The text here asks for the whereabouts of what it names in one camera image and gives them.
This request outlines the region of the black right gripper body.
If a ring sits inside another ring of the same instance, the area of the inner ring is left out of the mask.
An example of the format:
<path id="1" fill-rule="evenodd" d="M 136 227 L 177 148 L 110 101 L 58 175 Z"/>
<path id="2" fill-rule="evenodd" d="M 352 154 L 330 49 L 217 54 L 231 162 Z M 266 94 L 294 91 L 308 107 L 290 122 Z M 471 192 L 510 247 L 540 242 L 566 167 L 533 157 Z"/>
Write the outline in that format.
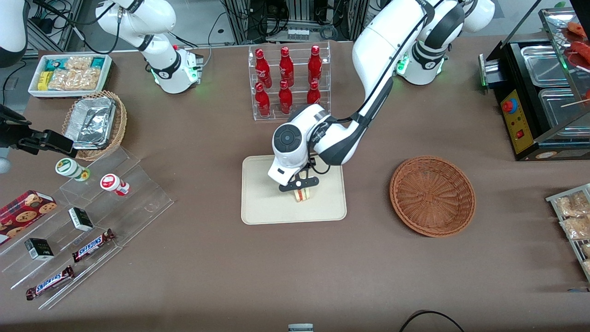
<path id="1" fill-rule="evenodd" d="M 0 147 L 23 150 L 36 155 L 40 150 L 47 150 L 42 139 L 45 133 L 32 130 L 27 125 L 14 124 L 2 121 L 0 124 Z"/>

